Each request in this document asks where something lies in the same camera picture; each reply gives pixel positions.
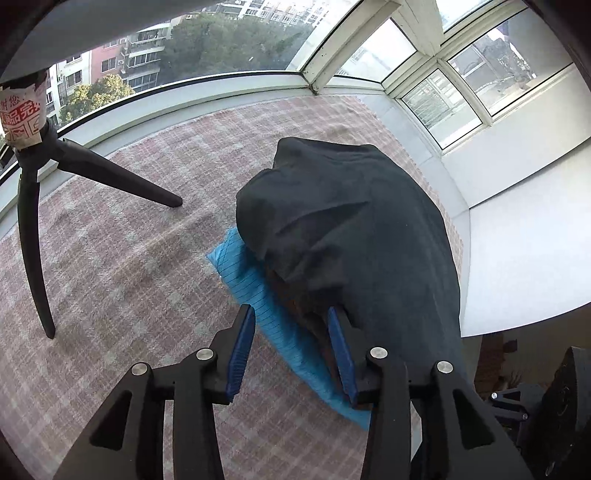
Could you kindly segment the blue folded garment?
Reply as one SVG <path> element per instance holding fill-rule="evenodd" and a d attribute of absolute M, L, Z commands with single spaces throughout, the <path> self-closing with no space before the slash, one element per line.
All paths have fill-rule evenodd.
<path fill-rule="evenodd" d="M 280 304 L 266 280 L 263 263 L 246 247 L 238 229 L 229 228 L 221 243 L 207 254 L 207 259 L 232 297 L 239 304 L 253 307 L 259 330 L 291 371 L 329 408 L 368 430 L 370 412 L 353 409 L 346 396 L 338 391 L 315 338 Z"/>

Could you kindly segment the brown folded garment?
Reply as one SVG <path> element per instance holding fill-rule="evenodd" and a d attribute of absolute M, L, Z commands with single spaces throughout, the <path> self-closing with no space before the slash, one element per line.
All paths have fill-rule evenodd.
<path fill-rule="evenodd" d="M 332 342 L 329 338 L 329 329 L 324 318 L 315 308 L 314 302 L 304 290 L 298 290 L 296 287 L 288 285 L 270 267 L 264 269 L 264 274 L 266 274 L 266 280 L 269 281 L 271 289 L 279 298 L 280 304 L 290 312 L 290 317 L 315 338 L 315 344 L 322 355 L 322 360 L 331 374 L 332 384 L 339 393 L 344 392 L 334 350 L 332 350 Z"/>

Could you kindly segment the pink plaid table cloth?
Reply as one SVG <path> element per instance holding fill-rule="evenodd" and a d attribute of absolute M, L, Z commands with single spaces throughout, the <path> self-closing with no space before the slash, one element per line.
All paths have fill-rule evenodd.
<path fill-rule="evenodd" d="M 468 207 L 402 108 L 378 96 L 304 96 L 196 112 L 110 158 L 179 195 L 169 209 L 74 177 L 40 203 L 47 338 L 19 233 L 1 237 L 1 430 L 26 470 L 51 478 L 125 371 L 183 359 L 238 307 L 207 254 L 235 222 L 236 192 L 297 136 L 372 144 L 447 212 L 457 264 L 470 258 Z"/>

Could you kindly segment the dark slate track pants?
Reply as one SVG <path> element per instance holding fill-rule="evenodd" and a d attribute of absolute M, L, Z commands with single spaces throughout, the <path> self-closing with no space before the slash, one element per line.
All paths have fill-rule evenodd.
<path fill-rule="evenodd" d="M 249 251 L 325 320 L 339 306 L 376 345 L 428 374 L 465 371 L 461 292 L 439 208 L 372 145 L 297 137 L 238 191 L 236 226 Z"/>

